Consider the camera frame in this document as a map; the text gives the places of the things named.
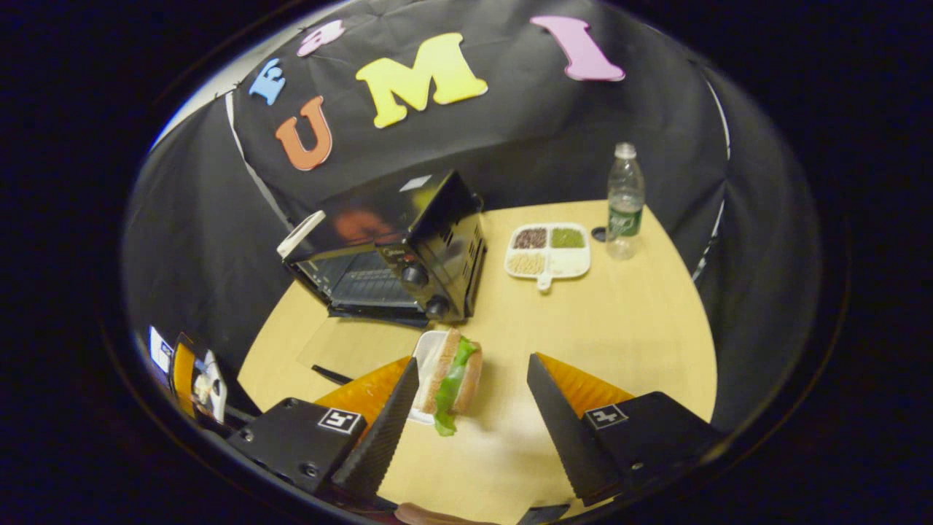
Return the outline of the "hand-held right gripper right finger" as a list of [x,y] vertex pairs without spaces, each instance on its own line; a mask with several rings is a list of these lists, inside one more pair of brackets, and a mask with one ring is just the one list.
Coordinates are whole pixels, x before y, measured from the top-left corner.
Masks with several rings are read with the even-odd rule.
[[527,383],[574,495],[586,506],[659,491],[722,438],[666,393],[633,396],[540,352],[530,356]]

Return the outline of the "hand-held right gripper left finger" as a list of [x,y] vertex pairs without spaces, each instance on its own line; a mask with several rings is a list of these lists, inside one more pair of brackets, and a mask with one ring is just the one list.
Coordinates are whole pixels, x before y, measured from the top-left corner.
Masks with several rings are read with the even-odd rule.
[[268,474],[314,497],[375,497],[419,389],[418,362],[397,359],[319,402],[287,397],[227,439]]

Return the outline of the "sandwich with green lettuce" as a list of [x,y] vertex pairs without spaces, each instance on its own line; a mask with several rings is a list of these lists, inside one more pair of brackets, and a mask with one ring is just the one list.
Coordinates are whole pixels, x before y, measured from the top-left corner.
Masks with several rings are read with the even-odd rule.
[[456,434],[456,418],[469,409],[483,371],[480,343],[467,338],[456,327],[448,331],[423,405],[424,410],[434,413],[432,426],[441,438]]

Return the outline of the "black electric oven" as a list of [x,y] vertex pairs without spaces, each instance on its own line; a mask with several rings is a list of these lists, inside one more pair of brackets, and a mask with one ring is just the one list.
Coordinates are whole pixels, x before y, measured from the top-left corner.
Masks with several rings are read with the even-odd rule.
[[326,219],[281,259],[331,318],[424,327],[473,316],[483,200],[456,171],[383,176],[320,210]]

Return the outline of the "white rectangular dish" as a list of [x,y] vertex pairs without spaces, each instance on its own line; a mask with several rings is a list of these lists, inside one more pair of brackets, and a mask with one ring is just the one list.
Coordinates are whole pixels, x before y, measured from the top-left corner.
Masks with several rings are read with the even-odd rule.
[[429,392],[430,381],[436,365],[437,355],[445,346],[449,331],[426,331],[418,339],[413,352],[413,358],[418,362],[419,388],[411,405],[410,421],[423,425],[434,424],[434,413],[423,409]]

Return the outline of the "white divided plate with beans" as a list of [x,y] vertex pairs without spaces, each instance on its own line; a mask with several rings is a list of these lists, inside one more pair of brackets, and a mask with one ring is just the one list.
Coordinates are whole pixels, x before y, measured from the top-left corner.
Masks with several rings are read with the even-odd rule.
[[546,295],[555,280],[585,276],[592,265],[589,233],[574,222],[528,223],[511,233],[504,272],[531,280]]

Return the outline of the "clear plastic water bottle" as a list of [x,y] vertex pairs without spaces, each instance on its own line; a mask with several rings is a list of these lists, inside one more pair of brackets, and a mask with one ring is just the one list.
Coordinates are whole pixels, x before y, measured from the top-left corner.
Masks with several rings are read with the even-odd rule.
[[606,249],[610,257],[627,260],[636,252],[646,190],[636,147],[630,142],[619,143],[614,154],[607,177]]

